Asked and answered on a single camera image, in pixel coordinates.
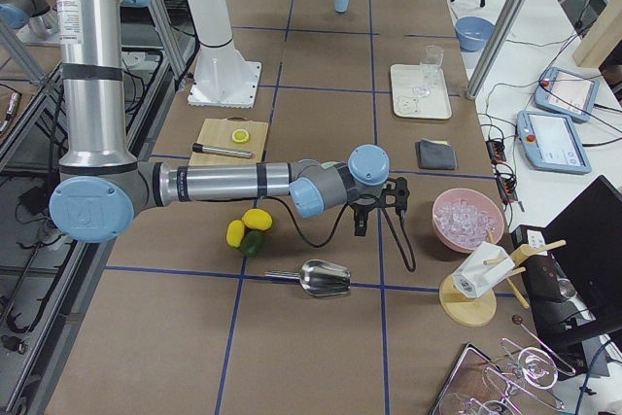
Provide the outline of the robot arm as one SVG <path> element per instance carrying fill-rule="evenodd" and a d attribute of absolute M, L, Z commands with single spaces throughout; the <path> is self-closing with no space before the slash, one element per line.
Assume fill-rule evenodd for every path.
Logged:
<path fill-rule="evenodd" d="M 87 243 L 112 240 L 143 211 L 174 201 L 290 196 L 309 218 L 379 195 L 389 158 L 366 144 L 344 162 L 195 165 L 139 161 L 128 149 L 121 57 L 124 0 L 56 0 L 68 150 L 50 198 L 56 227 Z"/>
<path fill-rule="evenodd" d="M 1 19 L 12 30 L 26 27 L 41 40 L 58 32 L 57 16 L 48 0 L 1 0 Z"/>

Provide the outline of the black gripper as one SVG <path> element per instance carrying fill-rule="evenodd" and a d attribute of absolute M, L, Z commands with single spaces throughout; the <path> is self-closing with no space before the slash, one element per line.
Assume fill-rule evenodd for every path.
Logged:
<path fill-rule="evenodd" d="M 350 203 L 350 207 L 353 210 L 355 236 L 366 236 L 368 215 L 370 212 L 377 209 L 379 204 L 380 198 L 376 195 L 368 193 L 363 194 L 358 200 Z"/>

